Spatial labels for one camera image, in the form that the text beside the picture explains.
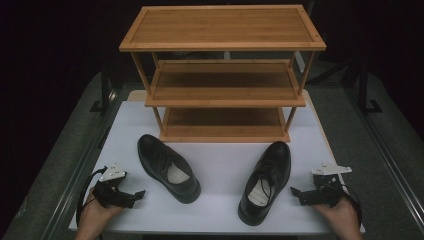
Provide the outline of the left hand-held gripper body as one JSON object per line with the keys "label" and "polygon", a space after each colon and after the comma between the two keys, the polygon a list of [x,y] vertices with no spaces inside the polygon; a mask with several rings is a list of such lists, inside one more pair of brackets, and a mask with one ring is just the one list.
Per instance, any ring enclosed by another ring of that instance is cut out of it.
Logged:
{"label": "left hand-held gripper body", "polygon": [[119,185],[126,178],[127,172],[116,163],[106,166],[99,180],[94,186],[93,195],[103,206],[118,206],[132,208],[136,202],[136,195],[119,190]]}

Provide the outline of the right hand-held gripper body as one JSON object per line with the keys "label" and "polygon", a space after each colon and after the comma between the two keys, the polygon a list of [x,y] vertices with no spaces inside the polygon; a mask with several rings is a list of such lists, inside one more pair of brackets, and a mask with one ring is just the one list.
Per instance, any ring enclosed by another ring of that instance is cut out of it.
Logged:
{"label": "right hand-held gripper body", "polygon": [[302,206],[319,204],[335,206],[345,194],[339,175],[351,171],[350,167],[322,163],[311,171],[315,189],[305,192],[298,191],[300,204]]}

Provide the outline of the black leather shoe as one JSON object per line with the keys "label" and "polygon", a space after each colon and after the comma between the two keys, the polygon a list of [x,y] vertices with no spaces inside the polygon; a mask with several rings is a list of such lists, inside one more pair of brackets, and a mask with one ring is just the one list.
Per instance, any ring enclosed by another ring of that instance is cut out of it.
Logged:
{"label": "black leather shoe", "polygon": [[291,152],[281,141],[261,155],[249,176],[238,206],[238,216],[247,225],[260,225],[273,202],[286,186],[291,173]]}
{"label": "black leather shoe", "polygon": [[201,185],[180,154],[150,134],[140,137],[137,150],[145,172],[179,202],[189,204],[199,197]]}

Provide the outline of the wooden three-tier shoe rack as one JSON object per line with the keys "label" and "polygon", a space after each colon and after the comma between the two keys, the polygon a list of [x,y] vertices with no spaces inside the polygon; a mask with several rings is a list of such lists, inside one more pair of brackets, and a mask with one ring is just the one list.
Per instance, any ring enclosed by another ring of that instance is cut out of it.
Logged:
{"label": "wooden three-tier shoe rack", "polygon": [[307,78],[295,54],[326,44],[301,5],[146,6],[119,49],[154,56],[141,79],[163,141],[290,139]]}

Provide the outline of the person's left hand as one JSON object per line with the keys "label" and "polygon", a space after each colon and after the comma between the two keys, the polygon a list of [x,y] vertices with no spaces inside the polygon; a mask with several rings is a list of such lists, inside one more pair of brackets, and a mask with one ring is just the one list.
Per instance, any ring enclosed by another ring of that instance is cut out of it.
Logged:
{"label": "person's left hand", "polygon": [[122,207],[103,207],[94,195],[90,193],[81,212],[77,232],[102,233],[109,222],[122,211]]}

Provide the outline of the person's right hand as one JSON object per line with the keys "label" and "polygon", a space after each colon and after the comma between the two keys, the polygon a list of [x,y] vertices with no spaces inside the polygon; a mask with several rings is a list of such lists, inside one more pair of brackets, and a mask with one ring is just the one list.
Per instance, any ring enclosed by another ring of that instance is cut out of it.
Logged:
{"label": "person's right hand", "polygon": [[312,208],[329,222],[335,234],[360,232],[356,211],[347,199],[341,198],[334,207],[313,205]]}

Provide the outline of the white table cover sheet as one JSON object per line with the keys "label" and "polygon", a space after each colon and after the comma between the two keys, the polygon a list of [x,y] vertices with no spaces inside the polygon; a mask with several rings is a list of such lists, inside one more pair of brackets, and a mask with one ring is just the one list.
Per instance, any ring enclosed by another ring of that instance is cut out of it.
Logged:
{"label": "white table cover sheet", "polygon": [[291,193],[313,189],[313,170],[335,159],[312,105],[298,109],[289,130],[292,156],[286,187],[274,201],[264,222],[248,226],[238,217],[238,205],[254,166],[266,149],[264,143],[171,143],[191,166],[201,185],[191,204],[177,201],[141,166],[137,141],[144,134],[158,135],[151,109],[141,101],[121,103],[97,161],[98,167],[117,164],[127,176],[123,192],[145,196],[114,218],[108,231],[117,233],[181,233],[237,235],[321,235],[330,233],[326,221],[303,206]]}

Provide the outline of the black metal stand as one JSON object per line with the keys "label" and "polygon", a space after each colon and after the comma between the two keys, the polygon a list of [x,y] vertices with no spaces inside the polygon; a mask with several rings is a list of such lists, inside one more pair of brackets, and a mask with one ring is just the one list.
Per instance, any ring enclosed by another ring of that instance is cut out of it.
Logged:
{"label": "black metal stand", "polygon": [[104,115],[108,111],[113,100],[112,95],[114,93],[115,78],[116,76],[113,72],[112,63],[105,63],[100,71],[101,98],[92,104],[90,108],[91,112],[98,112]]}
{"label": "black metal stand", "polygon": [[358,86],[358,105],[364,115],[370,113],[382,113],[380,105],[376,100],[367,100],[368,90],[368,70],[366,62],[361,59],[359,62],[359,86]]}

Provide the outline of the grey metal rail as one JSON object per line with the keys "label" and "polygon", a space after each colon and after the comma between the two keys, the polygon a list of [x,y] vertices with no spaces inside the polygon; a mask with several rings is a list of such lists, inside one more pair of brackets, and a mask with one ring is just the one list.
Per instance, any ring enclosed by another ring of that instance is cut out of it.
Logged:
{"label": "grey metal rail", "polygon": [[45,180],[58,200],[52,205],[53,212],[48,216],[40,240],[73,239],[69,224],[75,222],[81,192],[95,170],[122,102],[120,89],[101,93],[105,103],[95,98],[98,92],[98,89],[86,90],[49,156]]}
{"label": "grey metal rail", "polygon": [[350,104],[355,109],[355,112],[360,116],[362,124],[370,135],[377,150],[379,151],[383,160],[383,164],[387,169],[392,181],[394,182],[398,192],[400,193],[404,203],[406,204],[409,213],[412,215],[414,222],[418,226],[420,232],[424,235],[424,205],[417,197],[410,184],[407,182],[398,164],[395,162],[394,156],[383,141],[382,136],[370,118],[370,114],[375,113],[378,108],[373,107],[371,110],[363,110],[359,106],[359,100],[352,90],[345,89],[345,94]]}

